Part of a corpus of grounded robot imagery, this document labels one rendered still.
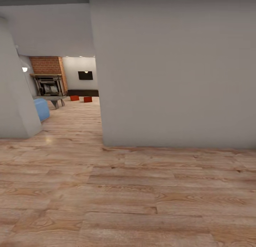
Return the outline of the storage box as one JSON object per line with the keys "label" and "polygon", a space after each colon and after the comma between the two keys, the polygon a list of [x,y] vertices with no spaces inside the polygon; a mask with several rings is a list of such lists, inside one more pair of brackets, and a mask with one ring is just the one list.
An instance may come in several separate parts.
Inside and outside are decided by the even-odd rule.
{"label": "storage box", "polygon": [[85,103],[92,102],[92,97],[84,97],[84,102]]}
{"label": "storage box", "polygon": [[79,96],[70,96],[71,101],[77,101],[79,100]]}

